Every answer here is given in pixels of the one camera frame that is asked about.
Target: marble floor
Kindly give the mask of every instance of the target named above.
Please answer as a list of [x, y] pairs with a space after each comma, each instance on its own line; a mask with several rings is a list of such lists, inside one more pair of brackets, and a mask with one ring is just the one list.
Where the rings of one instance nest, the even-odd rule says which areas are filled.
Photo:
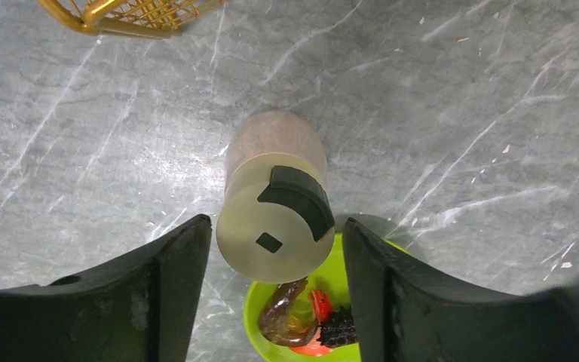
[[[316, 127], [335, 213], [489, 288], [579, 275], [579, 2], [228, 0], [150, 41], [0, 0], [0, 288], [214, 218], [234, 129], [271, 108]], [[260, 360], [247, 288], [214, 244], [188, 360]]]

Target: plastic shrimp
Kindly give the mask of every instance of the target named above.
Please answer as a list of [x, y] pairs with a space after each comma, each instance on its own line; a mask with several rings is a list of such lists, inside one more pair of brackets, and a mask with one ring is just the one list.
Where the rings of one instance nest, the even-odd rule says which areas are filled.
[[291, 323], [290, 310], [307, 286], [307, 278], [278, 286], [259, 315], [261, 334], [275, 345], [300, 347], [308, 344], [318, 331], [319, 320], [314, 317], [312, 324], [304, 328]]
[[329, 319], [329, 316], [334, 312], [334, 308], [332, 308], [332, 303], [329, 302], [329, 297], [322, 290], [312, 290], [308, 298], [314, 310], [314, 315], [319, 322], [318, 331], [306, 345], [293, 347], [291, 350], [298, 354], [320, 357], [334, 351], [334, 348], [327, 347], [320, 341], [322, 339], [320, 325]]
[[320, 326], [314, 338], [292, 351], [312, 357], [320, 357], [334, 351], [334, 348], [358, 342], [356, 327], [349, 308], [340, 307], [334, 311], [329, 297], [322, 290], [312, 290], [309, 295], [314, 315]]

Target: gold wire basket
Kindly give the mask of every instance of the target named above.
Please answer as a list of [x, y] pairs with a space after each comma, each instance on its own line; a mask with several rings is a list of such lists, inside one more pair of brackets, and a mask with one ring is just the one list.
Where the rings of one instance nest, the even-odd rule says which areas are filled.
[[37, 0], [64, 26], [87, 35], [123, 35], [166, 39], [182, 34], [182, 25], [226, 0], [87, 0], [76, 14], [59, 0]]

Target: jar lid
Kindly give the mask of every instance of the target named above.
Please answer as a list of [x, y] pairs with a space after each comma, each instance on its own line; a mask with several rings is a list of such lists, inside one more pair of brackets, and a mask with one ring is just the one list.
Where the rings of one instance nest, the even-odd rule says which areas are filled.
[[316, 270], [332, 249], [334, 217], [326, 192], [300, 161], [259, 163], [234, 175], [248, 182], [228, 195], [216, 240], [225, 261], [255, 281], [296, 281]]

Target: green bowl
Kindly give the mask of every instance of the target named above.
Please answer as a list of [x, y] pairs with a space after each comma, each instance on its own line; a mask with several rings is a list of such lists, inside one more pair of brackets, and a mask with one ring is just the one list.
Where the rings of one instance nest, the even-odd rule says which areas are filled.
[[[408, 253], [407, 250], [400, 245], [387, 240], [386, 242]], [[292, 309], [292, 313], [297, 317], [307, 317], [309, 319], [309, 316], [311, 316], [312, 310], [311, 303], [308, 300], [308, 294], [312, 287], [324, 290], [329, 296], [329, 300], [332, 302], [335, 310], [338, 310], [340, 305], [350, 305], [348, 276], [347, 273], [345, 273], [341, 234], [335, 235], [332, 252], [329, 253], [325, 262], [308, 277], [308, 282], [308, 286], [298, 297], [294, 308]], [[263, 357], [263, 359], [267, 362], [360, 361], [360, 352], [357, 343], [336, 348], [332, 353], [321, 357], [310, 357], [296, 354], [287, 347], [275, 345], [265, 339], [265, 337], [263, 337], [259, 332], [256, 320], [258, 319], [263, 306], [276, 290], [276, 287], [276, 284], [252, 282], [252, 285], [245, 296], [243, 312], [245, 333], [247, 334], [247, 338], [250, 339], [250, 343], [252, 343], [254, 349], [261, 355], [261, 357]]]

